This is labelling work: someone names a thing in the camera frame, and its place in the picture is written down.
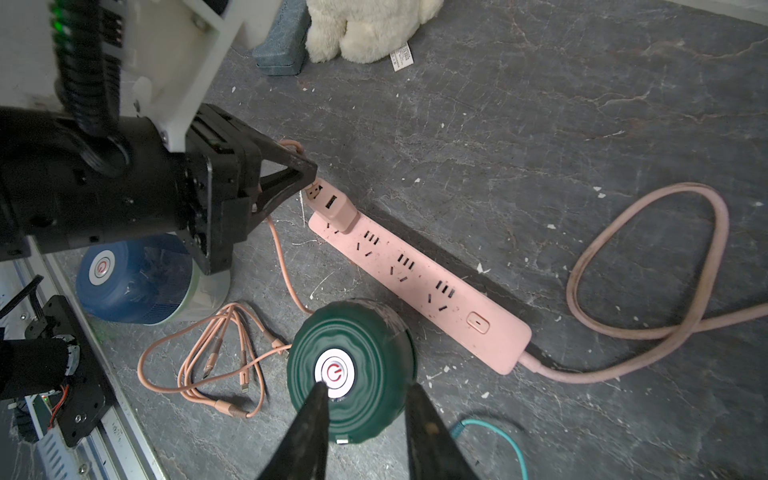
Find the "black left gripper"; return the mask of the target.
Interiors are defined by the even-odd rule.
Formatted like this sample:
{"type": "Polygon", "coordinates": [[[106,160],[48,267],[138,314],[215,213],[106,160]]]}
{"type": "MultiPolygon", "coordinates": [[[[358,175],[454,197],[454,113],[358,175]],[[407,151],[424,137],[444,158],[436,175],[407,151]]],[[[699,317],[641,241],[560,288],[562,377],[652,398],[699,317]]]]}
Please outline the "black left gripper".
{"type": "Polygon", "coordinates": [[[232,267],[233,249],[272,212],[313,184],[317,165],[296,140],[273,140],[204,103],[185,135],[186,227],[179,231],[203,273],[232,267]]]}

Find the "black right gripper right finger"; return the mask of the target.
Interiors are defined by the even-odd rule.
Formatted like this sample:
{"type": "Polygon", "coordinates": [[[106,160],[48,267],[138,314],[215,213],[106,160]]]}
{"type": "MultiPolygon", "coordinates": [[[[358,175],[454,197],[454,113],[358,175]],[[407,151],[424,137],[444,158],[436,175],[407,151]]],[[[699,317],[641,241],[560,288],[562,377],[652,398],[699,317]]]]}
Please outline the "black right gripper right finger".
{"type": "Polygon", "coordinates": [[[478,479],[418,383],[407,391],[405,419],[410,479],[478,479]]]}

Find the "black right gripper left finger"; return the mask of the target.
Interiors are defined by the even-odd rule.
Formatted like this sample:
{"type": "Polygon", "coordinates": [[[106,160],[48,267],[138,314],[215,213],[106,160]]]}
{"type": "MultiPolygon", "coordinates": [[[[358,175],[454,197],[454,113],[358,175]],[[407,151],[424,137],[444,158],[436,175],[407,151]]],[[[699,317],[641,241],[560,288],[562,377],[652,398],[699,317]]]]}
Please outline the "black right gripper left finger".
{"type": "Polygon", "coordinates": [[[325,383],[317,382],[258,479],[323,480],[329,425],[328,388],[325,383]]]}

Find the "pink USB charger adapter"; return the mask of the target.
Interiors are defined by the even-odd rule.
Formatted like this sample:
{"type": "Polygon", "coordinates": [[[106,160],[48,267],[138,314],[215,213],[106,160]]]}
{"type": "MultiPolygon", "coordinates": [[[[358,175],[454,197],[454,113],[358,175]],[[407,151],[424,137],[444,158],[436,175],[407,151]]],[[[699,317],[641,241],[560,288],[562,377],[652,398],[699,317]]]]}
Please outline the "pink USB charger adapter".
{"type": "Polygon", "coordinates": [[[310,208],[339,233],[348,233],[359,217],[359,211],[348,196],[328,181],[317,178],[304,189],[310,208]]]}

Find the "pink power strip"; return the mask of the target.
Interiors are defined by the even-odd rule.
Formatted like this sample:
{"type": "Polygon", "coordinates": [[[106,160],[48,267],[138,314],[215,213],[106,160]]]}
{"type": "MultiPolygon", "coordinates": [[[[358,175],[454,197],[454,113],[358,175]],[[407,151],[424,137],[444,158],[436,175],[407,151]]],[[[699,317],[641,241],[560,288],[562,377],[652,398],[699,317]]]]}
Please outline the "pink power strip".
{"type": "Polygon", "coordinates": [[[643,354],[594,372],[566,372],[545,366],[526,350],[532,338],[532,331],[526,323],[366,215],[359,212],[358,220],[346,234],[339,233],[315,212],[309,226],[348,260],[501,375],[507,375],[516,365],[522,365],[535,374],[560,383],[605,382],[660,361],[694,333],[745,323],[767,314],[767,306],[759,304],[713,318],[705,316],[728,240],[729,212],[722,196],[700,183],[673,184],[640,198],[592,241],[574,265],[566,285],[566,303],[582,325],[611,338],[655,340],[658,343],[643,354]],[[587,315],[578,302],[578,287],[591,260],[643,209],[662,198],[680,193],[695,193],[704,197],[715,214],[711,243],[693,298],[681,323],[671,327],[630,330],[602,324],[587,315]]]}

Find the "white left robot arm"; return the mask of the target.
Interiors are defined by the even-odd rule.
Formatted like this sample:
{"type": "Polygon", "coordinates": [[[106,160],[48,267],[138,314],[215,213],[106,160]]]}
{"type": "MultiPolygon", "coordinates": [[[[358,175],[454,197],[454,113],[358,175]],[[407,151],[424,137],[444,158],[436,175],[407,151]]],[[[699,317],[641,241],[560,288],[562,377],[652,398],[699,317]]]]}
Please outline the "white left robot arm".
{"type": "Polygon", "coordinates": [[[204,98],[234,43],[262,44],[277,1],[53,1],[62,112],[1,111],[1,257],[87,250],[92,315],[153,325],[183,295],[141,277],[171,249],[206,274],[309,186],[316,165],[204,98]]]}

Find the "grey-blue glasses case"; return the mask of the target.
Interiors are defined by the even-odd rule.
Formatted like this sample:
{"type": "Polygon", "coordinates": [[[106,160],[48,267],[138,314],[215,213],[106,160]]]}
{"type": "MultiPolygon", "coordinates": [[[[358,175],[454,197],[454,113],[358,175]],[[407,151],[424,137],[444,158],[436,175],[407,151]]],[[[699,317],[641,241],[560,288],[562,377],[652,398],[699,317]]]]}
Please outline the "grey-blue glasses case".
{"type": "Polygon", "coordinates": [[[267,76],[298,75],[307,58],[310,15],[305,0],[285,0],[266,40],[252,50],[259,71],[267,76]]]}

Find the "white plush dog toy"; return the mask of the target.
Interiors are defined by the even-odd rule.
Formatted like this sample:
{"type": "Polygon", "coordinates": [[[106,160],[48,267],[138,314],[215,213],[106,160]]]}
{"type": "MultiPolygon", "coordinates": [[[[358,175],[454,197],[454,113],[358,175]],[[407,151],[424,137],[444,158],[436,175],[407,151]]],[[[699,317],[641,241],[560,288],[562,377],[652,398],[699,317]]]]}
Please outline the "white plush dog toy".
{"type": "Polygon", "coordinates": [[[315,64],[338,56],[358,64],[379,61],[404,47],[443,4],[443,0],[308,0],[309,59],[315,64]]]}

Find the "metal base rail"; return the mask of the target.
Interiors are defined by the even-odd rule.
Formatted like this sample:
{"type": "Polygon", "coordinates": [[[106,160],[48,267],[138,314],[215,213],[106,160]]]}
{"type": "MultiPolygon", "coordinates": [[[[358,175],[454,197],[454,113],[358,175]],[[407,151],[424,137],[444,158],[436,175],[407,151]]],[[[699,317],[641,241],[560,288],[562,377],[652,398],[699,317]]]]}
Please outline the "metal base rail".
{"type": "Polygon", "coordinates": [[[164,479],[116,373],[57,259],[31,248],[1,265],[4,340],[58,336],[71,342],[69,391],[27,395],[25,424],[50,479],[164,479]]]}

